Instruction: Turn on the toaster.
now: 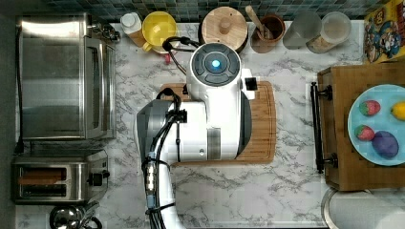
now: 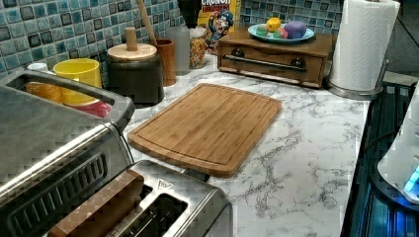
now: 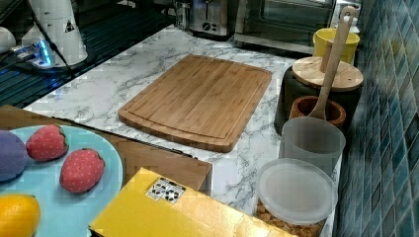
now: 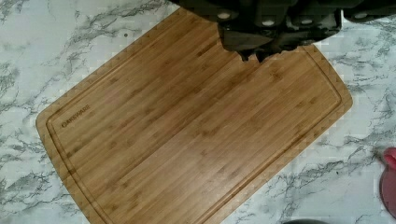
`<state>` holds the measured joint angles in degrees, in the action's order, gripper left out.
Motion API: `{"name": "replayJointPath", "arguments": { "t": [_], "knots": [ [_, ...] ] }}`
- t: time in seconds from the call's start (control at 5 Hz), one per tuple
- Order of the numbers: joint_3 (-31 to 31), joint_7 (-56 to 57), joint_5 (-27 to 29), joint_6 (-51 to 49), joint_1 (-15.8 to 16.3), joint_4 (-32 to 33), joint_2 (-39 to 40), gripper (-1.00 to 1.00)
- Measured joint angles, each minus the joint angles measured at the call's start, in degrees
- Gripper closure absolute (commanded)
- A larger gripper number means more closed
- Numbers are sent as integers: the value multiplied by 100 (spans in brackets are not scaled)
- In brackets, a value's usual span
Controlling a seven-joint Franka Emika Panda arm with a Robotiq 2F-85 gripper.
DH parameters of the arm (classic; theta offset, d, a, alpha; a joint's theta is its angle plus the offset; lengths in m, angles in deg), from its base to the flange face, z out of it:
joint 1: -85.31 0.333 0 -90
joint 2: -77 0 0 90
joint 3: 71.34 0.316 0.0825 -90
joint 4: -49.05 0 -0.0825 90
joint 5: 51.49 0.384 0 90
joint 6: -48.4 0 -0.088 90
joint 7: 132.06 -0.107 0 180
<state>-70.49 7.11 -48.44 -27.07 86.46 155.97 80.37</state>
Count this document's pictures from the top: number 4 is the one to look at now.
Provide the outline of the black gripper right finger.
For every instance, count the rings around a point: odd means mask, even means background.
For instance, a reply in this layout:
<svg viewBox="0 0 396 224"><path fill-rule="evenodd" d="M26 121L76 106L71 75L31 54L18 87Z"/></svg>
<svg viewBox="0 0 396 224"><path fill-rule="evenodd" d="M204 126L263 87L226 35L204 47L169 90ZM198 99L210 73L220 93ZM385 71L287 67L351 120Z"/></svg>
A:
<svg viewBox="0 0 396 224"><path fill-rule="evenodd" d="M298 30L282 31L274 40L255 49L257 60L261 63L268 57L282 51L292 51L300 46L308 46L337 34L342 28L340 18L325 19L318 25Z"/></svg>

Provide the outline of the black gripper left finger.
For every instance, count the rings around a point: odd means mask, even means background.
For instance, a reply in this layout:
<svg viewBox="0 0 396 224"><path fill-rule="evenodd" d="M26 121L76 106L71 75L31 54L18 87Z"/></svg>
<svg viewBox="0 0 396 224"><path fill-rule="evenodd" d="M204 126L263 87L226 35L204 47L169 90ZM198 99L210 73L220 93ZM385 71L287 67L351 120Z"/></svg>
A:
<svg viewBox="0 0 396 224"><path fill-rule="evenodd" d="M275 39L274 30L235 30L219 26L219 37L224 49L237 52L243 62L255 55L259 62L273 54L268 45Z"/></svg>

